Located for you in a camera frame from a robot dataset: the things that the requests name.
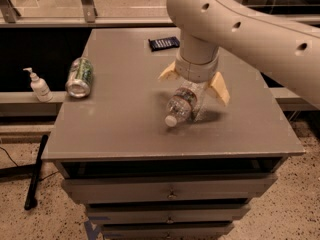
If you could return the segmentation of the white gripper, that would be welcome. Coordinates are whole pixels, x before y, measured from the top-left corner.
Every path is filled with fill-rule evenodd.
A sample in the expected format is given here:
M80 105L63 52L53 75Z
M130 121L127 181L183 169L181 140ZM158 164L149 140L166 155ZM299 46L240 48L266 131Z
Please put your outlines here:
M181 77L193 83L210 81L207 87L207 94L215 98L223 106L227 106L230 101L230 94L222 74L217 72L218 55L219 53L215 52L211 61L204 64L195 64L188 62L181 56L181 53L178 52L175 63L172 62L163 70L158 80L175 80L178 73Z

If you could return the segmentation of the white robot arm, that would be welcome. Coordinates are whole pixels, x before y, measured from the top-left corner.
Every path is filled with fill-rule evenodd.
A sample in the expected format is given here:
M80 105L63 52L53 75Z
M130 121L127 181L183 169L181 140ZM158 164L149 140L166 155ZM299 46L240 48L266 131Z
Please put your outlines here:
M163 78L217 83L213 93L227 102L216 76L218 49L223 48L320 108L318 28L234 0L167 0L166 7L181 36L176 60Z

